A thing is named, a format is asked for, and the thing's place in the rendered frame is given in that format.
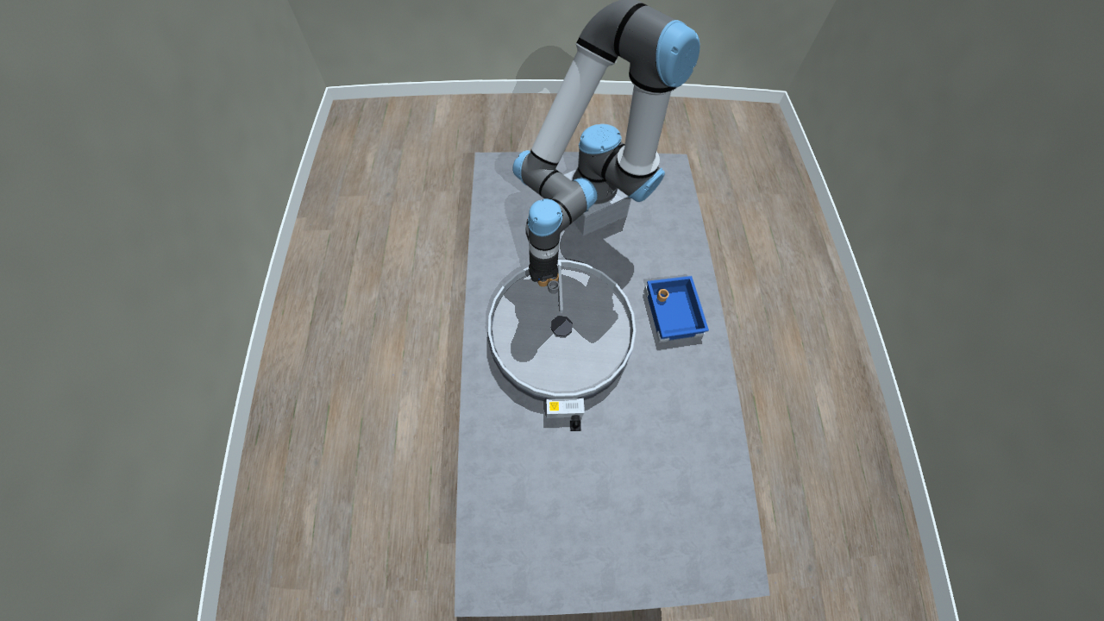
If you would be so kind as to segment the blue open crate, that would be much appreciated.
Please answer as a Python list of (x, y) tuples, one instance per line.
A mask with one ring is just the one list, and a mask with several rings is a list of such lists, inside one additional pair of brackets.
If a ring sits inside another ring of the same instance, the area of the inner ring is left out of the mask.
[[(693, 276), (687, 276), (687, 278), (647, 280), (647, 284), (645, 286), (645, 294), (646, 298), (649, 299), (658, 343), (700, 337), (704, 336), (705, 331), (709, 331), (707, 329), (705, 313), (703, 313), (700, 305)], [(662, 288), (668, 291), (668, 298), (665, 302), (657, 299), (657, 294)]]

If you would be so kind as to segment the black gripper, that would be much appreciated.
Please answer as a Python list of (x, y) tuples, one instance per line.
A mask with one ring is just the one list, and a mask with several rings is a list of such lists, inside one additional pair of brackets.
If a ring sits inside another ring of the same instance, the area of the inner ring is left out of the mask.
[(530, 244), (529, 240), (528, 220), (527, 220), (527, 236), (530, 248), (530, 264), (529, 264), (530, 278), (533, 280), (533, 282), (537, 282), (538, 280), (556, 278), (559, 243), (556, 248), (553, 248), (553, 250), (548, 250), (548, 251), (537, 250), (537, 248), (533, 248), (533, 245)]

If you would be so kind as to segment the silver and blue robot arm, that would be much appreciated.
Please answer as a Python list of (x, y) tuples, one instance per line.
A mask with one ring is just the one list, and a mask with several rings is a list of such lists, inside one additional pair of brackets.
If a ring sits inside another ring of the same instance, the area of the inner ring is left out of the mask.
[[(556, 248), (569, 224), (593, 204), (611, 201), (618, 189), (643, 202), (662, 182), (657, 147), (668, 101), (693, 74), (700, 54), (692, 28), (637, 0), (605, 6), (584, 27), (576, 46), (535, 144), (512, 167), (514, 176), (543, 198), (530, 207), (528, 217), (530, 244), (542, 251)], [(630, 61), (634, 84), (626, 139), (623, 144), (620, 131), (607, 123), (585, 129), (571, 181), (558, 172), (558, 164), (605, 70), (618, 56)]]

